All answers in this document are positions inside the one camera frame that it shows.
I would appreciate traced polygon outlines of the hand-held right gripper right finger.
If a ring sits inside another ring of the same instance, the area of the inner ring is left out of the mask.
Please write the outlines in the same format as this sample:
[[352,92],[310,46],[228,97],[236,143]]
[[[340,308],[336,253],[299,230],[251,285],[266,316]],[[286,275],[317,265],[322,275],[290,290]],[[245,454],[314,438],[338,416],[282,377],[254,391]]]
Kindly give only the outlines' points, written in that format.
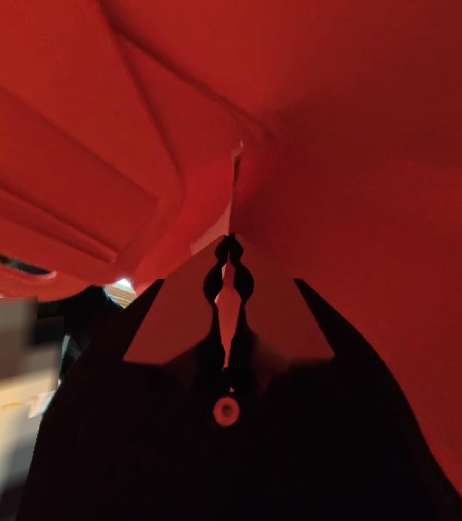
[[294,280],[243,236],[229,248],[229,285],[261,346],[290,365],[329,361],[333,350]]

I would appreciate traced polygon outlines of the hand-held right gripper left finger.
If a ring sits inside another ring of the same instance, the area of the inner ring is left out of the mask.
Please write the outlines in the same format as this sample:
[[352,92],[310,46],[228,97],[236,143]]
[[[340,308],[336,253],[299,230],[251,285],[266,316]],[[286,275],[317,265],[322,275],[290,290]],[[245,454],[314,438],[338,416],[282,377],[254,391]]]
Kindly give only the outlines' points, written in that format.
[[163,281],[123,360],[165,365],[204,340],[223,287],[227,236],[219,236]]

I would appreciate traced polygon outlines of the red plastic bin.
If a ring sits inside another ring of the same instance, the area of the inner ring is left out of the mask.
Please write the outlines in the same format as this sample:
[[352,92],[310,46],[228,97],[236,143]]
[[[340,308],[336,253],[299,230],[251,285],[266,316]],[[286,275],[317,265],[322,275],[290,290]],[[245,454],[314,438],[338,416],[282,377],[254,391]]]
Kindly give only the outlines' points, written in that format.
[[234,230],[393,370],[462,494],[462,1],[0,1],[0,293]]

